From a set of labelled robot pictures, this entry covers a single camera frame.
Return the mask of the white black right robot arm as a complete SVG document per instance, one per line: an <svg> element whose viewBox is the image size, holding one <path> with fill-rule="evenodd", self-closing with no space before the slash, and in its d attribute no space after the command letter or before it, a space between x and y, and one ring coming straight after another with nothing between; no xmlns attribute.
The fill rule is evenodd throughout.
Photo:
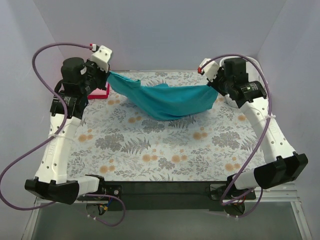
<svg viewBox="0 0 320 240"><path fill-rule="evenodd" d="M298 154L282 133L272 114L271 94L266 83L250 80L247 73L250 62L258 73L262 71L250 57L223 56L222 65L214 59L205 59L198 73L207 78L207 85L222 96L228 96L245 115L258 137L252 158L261 149L265 164L253 170L243 168L227 178L224 195L237 199L249 189L267 190L295 181L308 164L304 153Z"/></svg>

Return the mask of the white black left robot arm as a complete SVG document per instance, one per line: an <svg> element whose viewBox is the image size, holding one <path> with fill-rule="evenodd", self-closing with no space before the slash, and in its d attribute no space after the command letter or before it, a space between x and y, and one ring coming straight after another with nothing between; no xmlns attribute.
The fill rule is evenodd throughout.
<svg viewBox="0 0 320 240"><path fill-rule="evenodd" d="M67 165L76 130L89 103L88 96L96 89L106 90L109 68L107 59L96 57L87 60L71 57L63 61L62 80L54 88L58 96L50 107L50 142L34 178L26 180L24 185L30 193L69 205L87 193L95 200L106 196L106 187L97 176L67 179Z"/></svg>

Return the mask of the teal t shirt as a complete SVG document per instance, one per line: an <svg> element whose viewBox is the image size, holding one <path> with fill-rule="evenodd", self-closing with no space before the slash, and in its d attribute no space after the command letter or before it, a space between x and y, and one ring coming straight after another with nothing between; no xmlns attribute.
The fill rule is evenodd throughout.
<svg viewBox="0 0 320 240"><path fill-rule="evenodd" d="M161 83L154 86L142 85L115 72L110 72L107 82L116 93L157 121L178 120L188 115L210 110L218 92L207 85L169 86Z"/></svg>

